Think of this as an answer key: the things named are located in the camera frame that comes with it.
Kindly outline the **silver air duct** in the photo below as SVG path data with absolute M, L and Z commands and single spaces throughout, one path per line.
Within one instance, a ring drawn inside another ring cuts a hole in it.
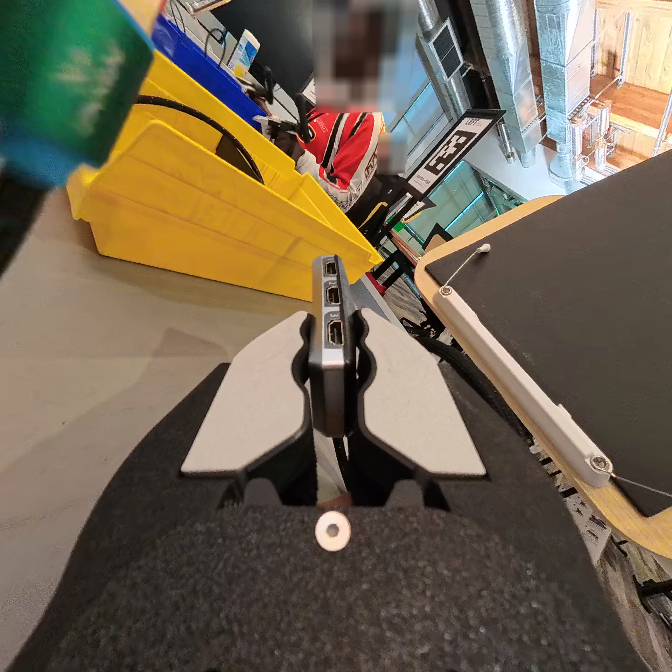
M 471 1 L 478 37 L 521 165 L 536 162 L 542 139 L 523 1 Z

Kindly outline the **black divider of yellow bin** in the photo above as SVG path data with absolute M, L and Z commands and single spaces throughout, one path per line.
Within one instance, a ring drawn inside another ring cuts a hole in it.
M 240 172 L 264 184 L 264 179 L 253 157 L 240 142 L 230 134 L 222 134 L 215 150 L 215 156 L 231 164 Z

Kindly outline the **white blue-label canister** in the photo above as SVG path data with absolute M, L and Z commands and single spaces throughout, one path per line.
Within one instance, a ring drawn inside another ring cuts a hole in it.
M 260 41 L 253 33 L 248 29 L 244 29 L 226 62 L 226 66 L 233 76 L 245 79 L 259 52 L 260 46 Z

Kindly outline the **wood-rimmed black panel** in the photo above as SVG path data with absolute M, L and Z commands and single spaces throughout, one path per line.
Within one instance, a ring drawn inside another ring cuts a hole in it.
M 416 286 L 452 335 L 435 295 L 483 243 L 490 252 L 452 286 L 614 475 L 593 488 L 542 449 L 615 531 L 671 560 L 671 152 L 529 201 L 424 255 Z

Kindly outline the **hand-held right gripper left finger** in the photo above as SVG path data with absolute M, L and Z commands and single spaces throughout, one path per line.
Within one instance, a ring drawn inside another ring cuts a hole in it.
M 301 310 L 231 361 L 180 467 L 185 478 L 223 478 L 243 491 L 269 480 L 286 505 L 316 503 L 308 378 L 313 318 Z

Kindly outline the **blue storage bin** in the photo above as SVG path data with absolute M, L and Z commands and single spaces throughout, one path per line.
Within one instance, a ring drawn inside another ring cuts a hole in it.
M 152 40 L 156 49 L 185 74 L 209 91 L 255 130 L 261 131 L 259 118 L 264 111 L 243 91 L 242 84 L 224 66 L 206 56 L 204 50 L 165 16 L 155 23 Z

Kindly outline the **black-white tag sign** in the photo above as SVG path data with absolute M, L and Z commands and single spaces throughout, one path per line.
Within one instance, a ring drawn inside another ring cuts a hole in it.
M 467 110 L 411 172 L 409 186 L 423 196 L 430 194 L 504 116 L 500 109 Z

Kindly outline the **grey desk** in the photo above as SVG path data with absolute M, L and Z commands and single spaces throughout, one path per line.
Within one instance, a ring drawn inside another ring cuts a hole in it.
M 1 670 L 105 486 L 217 365 L 309 304 L 104 257 L 53 191 L 1 279 Z

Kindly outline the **yellow storage bin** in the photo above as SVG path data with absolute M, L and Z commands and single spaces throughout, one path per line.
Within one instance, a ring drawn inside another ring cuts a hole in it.
M 264 184 L 215 155 L 222 134 L 206 123 L 135 105 L 107 163 L 66 185 L 101 255 L 299 300 L 311 299 L 318 256 L 339 256 L 350 282 L 382 262 L 311 175 L 158 51 L 140 93 L 218 122 Z

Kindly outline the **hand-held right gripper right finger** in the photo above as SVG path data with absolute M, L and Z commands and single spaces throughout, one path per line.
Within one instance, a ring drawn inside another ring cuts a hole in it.
M 438 364 L 373 310 L 358 310 L 354 323 L 353 504 L 383 507 L 398 483 L 412 481 L 421 503 L 446 507 L 442 483 L 483 481 L 487 469 Z

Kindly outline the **silver switch box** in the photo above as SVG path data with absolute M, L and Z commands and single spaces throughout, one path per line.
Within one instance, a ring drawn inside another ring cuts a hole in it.
M 313 426 L 328 438 L 346 437 L 356 415 L 356 311 L 343 260 L 315 258 L 308 378 Z

